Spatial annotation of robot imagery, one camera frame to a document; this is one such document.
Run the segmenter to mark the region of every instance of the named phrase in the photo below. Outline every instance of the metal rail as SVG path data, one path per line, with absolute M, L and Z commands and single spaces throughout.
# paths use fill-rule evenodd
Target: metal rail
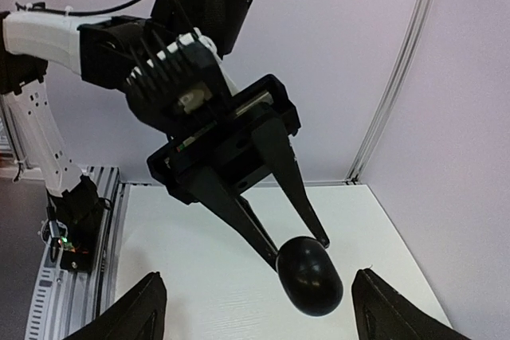
M 368 132 L 363 139 L 361 147 L 359 148 L 358 154 L 352 163 L 351 169 L 347 173 L 348 181 L 358 181 L 360 179 L 362 172 L 374 152 L 377 142 L 381 138 L 390 113 L 397 101 L 398 94 L 402 89 L 406 75 L 409 72 L 432 1 L 433 0 L 416 1 L 410 24 L 407 28 L 406 36 L 404 37 L 404 42 L 400 48 L 400 53 L 397 56 L 382 99 L 372 119 L 371 125 L 368 128 Z
M 25 340 L 61 340 L 99 316 L 112 304 L 118 246 L 126 186 L 120 184 L 119 170 L 91 167 L 89 176 L 100 197 L 112 202 L 101 223 L 98 251 L 92 272 L 68 272 L 52 263 L 46 247 L 33 291 Z

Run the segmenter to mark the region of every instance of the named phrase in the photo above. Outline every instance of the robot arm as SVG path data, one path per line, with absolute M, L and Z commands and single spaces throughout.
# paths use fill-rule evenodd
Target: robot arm
M 299 309 L 325 315 L 338 305 L 342 284 L 288 140 L 300 128 L 296 108 L 275 76 L 238 92 L 221 64 L 252 0 L 181 1 L 197 27 L 192 31 L 179 24 L 167 0 L 156 0 L 148 19 L 3 14 L 0 94 L 37 148 L 57 219 L 86 249 L 80 256 L 90 258 L 104 206 L 65 153 L 45 95 L 47 61 L 124 93 L 135 116 L 168 137 L 147 160 L 152 177 L 173 197 L 202 203 L 236 230 L 277 271 Z M 241 196 L 270 174 L 315 239 L 297 237 L 280 249 L 273 243 Z M 80 261 L 80 268 L 90 263 Z

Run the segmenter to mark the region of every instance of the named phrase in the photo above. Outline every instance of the white plastic casing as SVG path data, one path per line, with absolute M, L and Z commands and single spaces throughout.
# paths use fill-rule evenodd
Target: white plastic casing
M 9 53 L 52 61 L 80 75 L 78 27 L 110 19 L 109 16 L 74 17 L 30 11 L 13 12 L 2 23 L 4 44 Z
M 74 189 L 80 183 L 82 172 L 65 151 L 64 140 L 49 109 L 46 84 L 33 81 L 23 87 L 20 95 L 11 92 L 4 100 L 33 148 L 49 193 L 61 197 L 66 190 Z

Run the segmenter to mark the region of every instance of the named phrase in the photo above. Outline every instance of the black bracket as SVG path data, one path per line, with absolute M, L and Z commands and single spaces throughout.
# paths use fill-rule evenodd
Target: black bracket
M 97 239 L 107 206 L 97 194 L 96 184 L 82 175 L 80 183 L 62 197 L 50 196 L 55 205 L 55 217 L 68 229 L 67 240 L 72 251 L 63 251 L 61 268 L 90 272 L 96 255 Z
M 4 41 L 3 22 L 9 12 L 0 13 L 0 95 L 22 92 L 22 84 L 43 81 L 48 61 L 28 55 L 13 55 L 7 52 Z
M 163 340 L 167 289 L 151 272 L 100 317 L 65 340 Z
M 374 271 L 352 284 L 359 340 L 469 340 L 416 308 Z
M 273 174 L 326 248 L 328 236 L 308 200 L 288 140 L 297 133 L 300 121 L 284 85 L 275 76 L 265 76 L 234 96 L 232 105 L 229 117 L 206 132 L 172 140 L 154 153 L 147 160 L 152 176 L 180 201 L 201 202 L 276 270 L 278 249 L 241 196 Z

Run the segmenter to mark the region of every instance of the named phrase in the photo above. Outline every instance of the black ball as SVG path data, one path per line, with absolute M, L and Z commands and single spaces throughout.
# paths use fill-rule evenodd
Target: black ball
M 327 315 L 342 300 L 342 281 L 318 240 L 299 236 L 281 246 L 277 272 L 291 302 L 306 315 Z

